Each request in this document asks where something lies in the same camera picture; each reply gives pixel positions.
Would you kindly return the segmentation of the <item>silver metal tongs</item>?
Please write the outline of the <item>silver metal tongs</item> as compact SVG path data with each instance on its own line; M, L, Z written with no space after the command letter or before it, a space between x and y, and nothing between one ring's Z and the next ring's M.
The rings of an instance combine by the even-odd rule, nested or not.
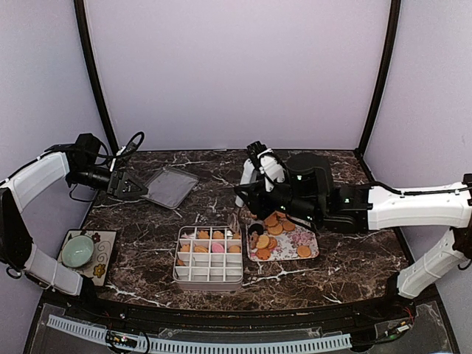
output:
M228 227L232 232L240 233L240 211L244 206L244 199L247 197L248 193L242 189L244 186L248 186L251 183L254 183L256 180L257 171L250 159L247 159L243 165L243 174L240 179L240 183L235 187L236 199L235 207L233 211L229 214L228 217Z

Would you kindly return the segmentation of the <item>orange cookie column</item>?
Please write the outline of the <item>orange cookie column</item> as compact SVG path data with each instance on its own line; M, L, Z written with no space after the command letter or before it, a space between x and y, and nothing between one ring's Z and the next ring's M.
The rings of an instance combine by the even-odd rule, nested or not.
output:
M229 253L241 253L241 247L238 245L230 246L228 249Z

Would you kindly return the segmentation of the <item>pink round cookie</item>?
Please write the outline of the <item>pink round cookie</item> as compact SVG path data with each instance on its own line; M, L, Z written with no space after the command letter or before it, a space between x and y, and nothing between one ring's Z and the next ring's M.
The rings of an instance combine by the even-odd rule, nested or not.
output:
M213 243L211 246L212 253L224 253L225 246L220 243Z

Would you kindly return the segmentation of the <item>silver divided cookie tin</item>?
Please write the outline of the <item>silver divided cookie tin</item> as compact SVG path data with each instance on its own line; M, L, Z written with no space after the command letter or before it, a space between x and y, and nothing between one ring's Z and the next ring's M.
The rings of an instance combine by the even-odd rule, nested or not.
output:
M198 232L206 230L210 239L198 239ZM225 238L212 238L215 231L224 233ZM184 291L236 291L243 281L243 233L241 239L233 239L227 226L184 226L178 232L174 256L173 279ZM189 243L189 252L181 252L182 245ZM225 246L224 253L212 253L213 243ZM230 246L238 245L241 253L229 253ZM206 247L208 253L195 253L195 246ZM179 266L177 260L183 260L185 266Z

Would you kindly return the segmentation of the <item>tan biscuit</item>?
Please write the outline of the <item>tan biscuit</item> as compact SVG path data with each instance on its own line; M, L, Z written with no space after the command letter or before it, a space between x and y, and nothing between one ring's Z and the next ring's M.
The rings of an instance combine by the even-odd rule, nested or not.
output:
M209 252L209 250L206 247L203 247L203 246L195 246L193 251L195 253L208 253Z

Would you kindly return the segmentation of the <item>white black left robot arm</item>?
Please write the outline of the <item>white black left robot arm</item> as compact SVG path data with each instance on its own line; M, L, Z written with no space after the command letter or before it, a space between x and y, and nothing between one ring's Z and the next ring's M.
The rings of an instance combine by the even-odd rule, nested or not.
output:
M1 181L1 264L7 276L31 279L47 290L77 297L74 307L89 322L104 315L94 298L92 280L51 254L46 234L65 230L75 208L59 192L78 186L104 192L119 200L137 198L147 188L126 169L126 161L140 148L144 132L135 133L118 152L111 153L92 133L82 133L70 144L53 145Z

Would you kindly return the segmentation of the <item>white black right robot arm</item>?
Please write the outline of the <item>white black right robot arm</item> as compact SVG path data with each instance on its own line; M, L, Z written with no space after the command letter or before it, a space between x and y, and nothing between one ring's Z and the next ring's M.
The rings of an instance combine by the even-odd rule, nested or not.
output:
M311 231L357 234L401 226L447 226L419 260L389 278L376 305L384 320L396 317L405 299L461 263L471 262L471 179L425 189L395 189L381 182L335 187L329 161L299 153L283 162L271 150L251 156L235 187L236 204L259 219L282 212Z

